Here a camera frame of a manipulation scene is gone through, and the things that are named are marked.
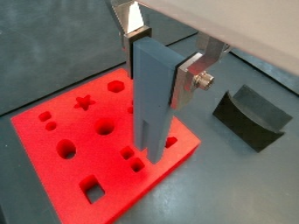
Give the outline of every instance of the foam cutout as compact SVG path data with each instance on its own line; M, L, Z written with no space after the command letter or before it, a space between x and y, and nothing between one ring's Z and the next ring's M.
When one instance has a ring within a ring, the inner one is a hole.
M63 224L115 221L200 144L173 118L163 159L148 161L133 146L132 85L119 69L12 118Z

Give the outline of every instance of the circular hole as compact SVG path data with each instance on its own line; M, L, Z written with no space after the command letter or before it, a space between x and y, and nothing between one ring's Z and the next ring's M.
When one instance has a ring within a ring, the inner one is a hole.
M135 112L133 107L129 107L129 108L127 109L127 113L128 113L128 114L133 114L133 112Z
M57 126L56 122L48 122L45 124L45 129L47 130L55 130L56 129L56 126Z
M125 89L125 84L120 80L113 80L107 84L107 90L113 93L119 93L124 89Z
M57 153L61 158L71 159L76 155L76 147L71 140L63 139L59 141L56 146Z
M115 122L109 118L101 118L101 119L97 120L95 128L96 128L96 132L101 136L105 136L105 135L111 134L111 132L113 131Z

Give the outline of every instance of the gray table surface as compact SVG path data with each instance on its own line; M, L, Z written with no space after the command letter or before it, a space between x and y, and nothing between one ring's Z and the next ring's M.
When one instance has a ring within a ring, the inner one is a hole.
M195 38L180 41L172 49L189 55ZM176 113L201 145L120 217L119 224L299 221L299 98L231 54L209 72L215 85L207 92L196 90L191 103ZM235 94L243 84L294 117L284 126L284 136L260 153L211 114L225 91ZM60 223L9 121L43 101L0 117L0 204L9 224Z
M164 44L196 31L141 7ZM125 61L104 0L1 0L0 115Z

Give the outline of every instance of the hexagonal hole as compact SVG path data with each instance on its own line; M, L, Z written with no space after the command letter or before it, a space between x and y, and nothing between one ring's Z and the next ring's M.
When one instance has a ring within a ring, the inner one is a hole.
M125 84L120 80L113 80L107 84L107 90L119 93L125 89Z

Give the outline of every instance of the metal bracket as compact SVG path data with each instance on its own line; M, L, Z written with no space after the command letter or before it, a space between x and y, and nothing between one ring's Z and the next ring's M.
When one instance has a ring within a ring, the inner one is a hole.
M132 0L105 0L119 29L121 46L125 51L127 74L133 79L133 42L152 37L152 29L144 25L139 4Z
M189 102L196 88L209 89L213 77L205 70L229 51L229 46L213 37L199 33L199 39L199 48L204 53L196 52L176 68L171 98L172 109L180 109Z

